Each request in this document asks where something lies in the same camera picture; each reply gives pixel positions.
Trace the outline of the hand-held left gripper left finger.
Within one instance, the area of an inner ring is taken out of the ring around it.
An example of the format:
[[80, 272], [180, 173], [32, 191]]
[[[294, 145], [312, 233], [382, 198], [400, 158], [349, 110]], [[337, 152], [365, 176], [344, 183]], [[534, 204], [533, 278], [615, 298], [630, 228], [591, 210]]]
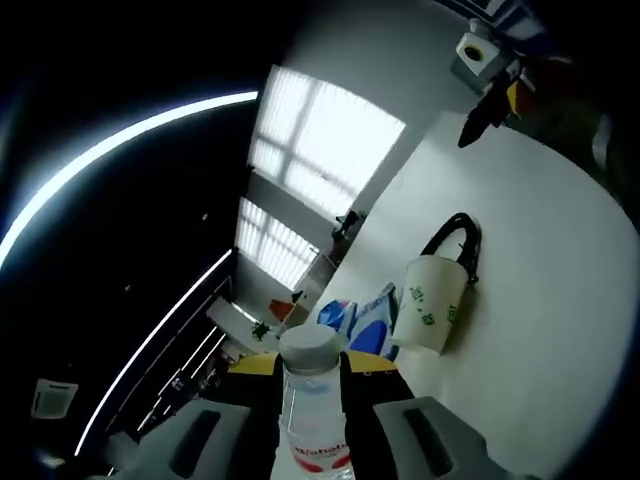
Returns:
[[280, 442], [280, 358], [243, 358], [208, 398], [193, 399], [111, 458], [109, 479], [269, 479]]

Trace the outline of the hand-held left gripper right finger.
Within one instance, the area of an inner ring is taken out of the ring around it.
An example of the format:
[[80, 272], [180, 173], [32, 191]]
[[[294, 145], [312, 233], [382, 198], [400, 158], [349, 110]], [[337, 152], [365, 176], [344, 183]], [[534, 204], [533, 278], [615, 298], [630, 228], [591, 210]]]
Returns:
[[416, 397], [395, 365], [341, 354], [346, 439], [358, 479], [519, 479], [486, 440], [431, 396]]

